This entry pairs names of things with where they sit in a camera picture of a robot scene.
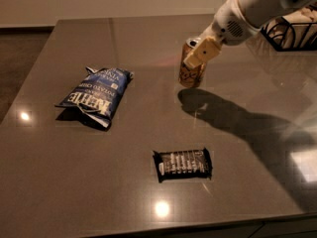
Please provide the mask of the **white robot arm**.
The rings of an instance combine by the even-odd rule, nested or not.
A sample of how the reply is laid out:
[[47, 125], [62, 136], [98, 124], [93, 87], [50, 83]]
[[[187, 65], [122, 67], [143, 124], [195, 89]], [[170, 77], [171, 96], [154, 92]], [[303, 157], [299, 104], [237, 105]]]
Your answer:
[[272, 19], [294, 12], [315, 0], [227, 0], [201, 33], [184, 64], [195, 68], [218, 56], [223, 45], [243, 43]]

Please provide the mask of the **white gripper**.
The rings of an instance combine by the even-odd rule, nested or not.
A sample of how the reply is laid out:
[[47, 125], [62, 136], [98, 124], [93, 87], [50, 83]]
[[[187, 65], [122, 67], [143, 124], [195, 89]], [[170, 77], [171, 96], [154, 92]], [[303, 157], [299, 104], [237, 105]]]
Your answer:
[[200, 41], [188, 53], [184, 63], [196, 68], [218, 56], [221, 45], [239, 45], [255, 35], [261, 27], [260, 0], [227, 0], [214, 15], [212, 23], [201, 33]]

